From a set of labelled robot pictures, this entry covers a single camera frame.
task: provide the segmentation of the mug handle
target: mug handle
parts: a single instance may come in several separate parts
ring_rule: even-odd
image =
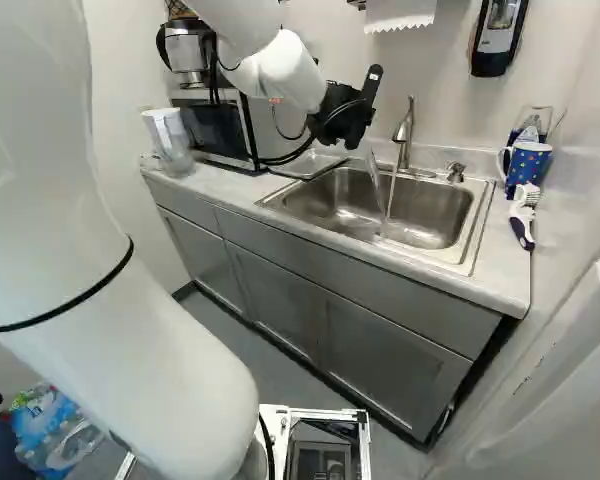
[[[500,177],[504,183],[507,183],[507,173],[504,171],[504,152],[509,152],[511,158],[513,158],[513,147],[504,147],[500,152],[498,152],[498,156],[496,157],[496,166],[498,167],[498,173],[500,173]]]

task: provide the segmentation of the gray countertop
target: gray countertop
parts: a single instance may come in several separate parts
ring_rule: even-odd
[[[390,159],[397,158],[391,145],[374,145],[374,151],[379,163],[391,163]],[[414,154],[416,165],[444,168],[449,161],[460,160],[467,164],[468,174],[495,178],[494,153],[490,151],[416,146]],[[258,200],[297,180],[271,173],[249,176],[201,163],[182,179],[173,179],[158,171],[143,170],[142,173],[235,213],[494,311],[521,319],[531,304],[531,258],[511,231],[508,222],[510,203],[505,200],[499,185],[491,201],[473,273],[465,276],[313,225],[289,222],[286,215],[255,205]]]

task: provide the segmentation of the polka dot mug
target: polka dot mug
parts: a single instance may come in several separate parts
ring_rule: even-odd
[[[508,151],[511,156],[507,173],[504,172],[503,167],[505,151]],[[516,142],[512,147],[500,150],[497,163],[500,176],[505,183],[507,200],[513,200],[518,184],[540,185],[551,165],[552,154],[553,147],[551,145],[538,142]]]

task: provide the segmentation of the sink basin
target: sink basin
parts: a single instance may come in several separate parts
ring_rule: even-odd
[[[384,211],[389,204],[391,176],[380,176]],[[473,201],[473,194],[449,184],[397,177],[389,224],[384,236],[427,250],[456,243]],[[300,219],[334,232],[364,237],[380,231],[380,210],[371,177],[354,168],[331,170],[282,198],[284,207]]]
[[[383,222],[390,188],[391,174],[381,173],[376,195],[368,172],[345,165],[310,182],[294,183],[258,203],[383,249],[444,264],[462,264],[469,252],[470,270],[486,220],[484,199],[493,185],[471,177],[451,184],[442,173],[435,178],[398,174],[390,216]]]

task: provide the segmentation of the water stream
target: water stream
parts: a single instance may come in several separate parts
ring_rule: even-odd
[[[364,159],[367,165],[367,170],[369,171],[369,176],[371,177],[371,182],[373,183],[376,202],[378,203],[378,207],[380,208],[380,213],[382,215],[382,223],[380,225],[379,235],[384,236],[387,225],[389,224],[389,218],[391,217],[391,205],[393,203],[393,190],[396,185],[396,174],[398,173],[398,162],[396,162],[393,167],[393,173],[391,176],[391,189],[389,190],[389,203],[387,208],[385,208],[384,199],[382,198],[382,190],[380,188],[380,170],[378,169],[378,162],[376,161],[376,156],[373,153],[373,149],[369,148],[367,154],[364,155]]]

